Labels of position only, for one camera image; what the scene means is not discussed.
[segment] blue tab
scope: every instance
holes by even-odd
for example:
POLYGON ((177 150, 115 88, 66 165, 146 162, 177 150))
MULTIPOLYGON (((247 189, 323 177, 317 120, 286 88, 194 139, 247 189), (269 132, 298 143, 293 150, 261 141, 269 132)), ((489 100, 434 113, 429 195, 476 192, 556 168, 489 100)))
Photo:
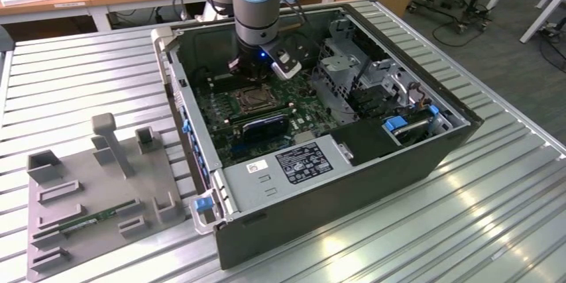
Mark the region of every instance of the blue tab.
POLYGON ((183 133, 187 134, 189 132, 191 132, 191 124, 189 123, 189 119, 186 119, 183 122, 183 133))
POLYGON ((438 113, 441 113, 439 108, 434 105, 429 106, 429 110, 433 113, 434 116, 438 115, 438 113))
POLYGON ((407 121, 401 116, 395 116, 386 120, 386 128, 389 129, 390 132, 393 132, 395 129, 399 129, 403 126, 407 126, 407 121))
POLYGON ((207 211, 214 208, 214 200, 213 197, 206 197, 197 199, 195 201, 195 208, 198 212, 207 211))

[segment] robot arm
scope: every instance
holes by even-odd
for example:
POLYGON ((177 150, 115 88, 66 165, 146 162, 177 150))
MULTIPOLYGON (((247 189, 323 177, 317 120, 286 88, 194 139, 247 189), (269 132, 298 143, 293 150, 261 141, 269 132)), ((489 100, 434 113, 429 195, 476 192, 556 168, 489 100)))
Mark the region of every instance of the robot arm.
POLYGON ((271 69, 282 80, 289 80, 302 65, 295 48, 287 48, 279 41, 279 6, 282 0, 209 0, 217 8, 235 17, 237 34, 241 40, 241 56, 231 68, 254 68, 255 59, 271 58, 271 69))

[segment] metal workbench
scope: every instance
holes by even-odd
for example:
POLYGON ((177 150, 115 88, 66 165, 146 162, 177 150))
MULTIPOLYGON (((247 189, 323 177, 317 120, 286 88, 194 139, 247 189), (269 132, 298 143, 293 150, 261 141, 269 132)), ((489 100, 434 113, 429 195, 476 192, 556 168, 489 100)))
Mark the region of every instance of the metal workbench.
MULTIPOLYGON (((379 4, 353 6, 486 119, 469 143, 422 182, 231 270, 187 220, 46 282, 566 281, 565 147, 379 4)), ((150 30, 22 42, 7 55, 3 282, 26 279, 26 154, 91 148, 91 115, 116 115, 120 139, 147 124, 162 132, 185 202, 195 195, 150 30)))

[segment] warning sticker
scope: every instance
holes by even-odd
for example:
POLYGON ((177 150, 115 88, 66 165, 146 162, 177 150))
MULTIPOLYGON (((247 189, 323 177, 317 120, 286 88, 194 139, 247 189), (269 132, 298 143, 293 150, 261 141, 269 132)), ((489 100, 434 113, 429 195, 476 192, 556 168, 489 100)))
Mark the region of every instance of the warning sticker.
POLYGON ((315 142, 275 156, 291 184, 299 184, 334 168, 315 142))

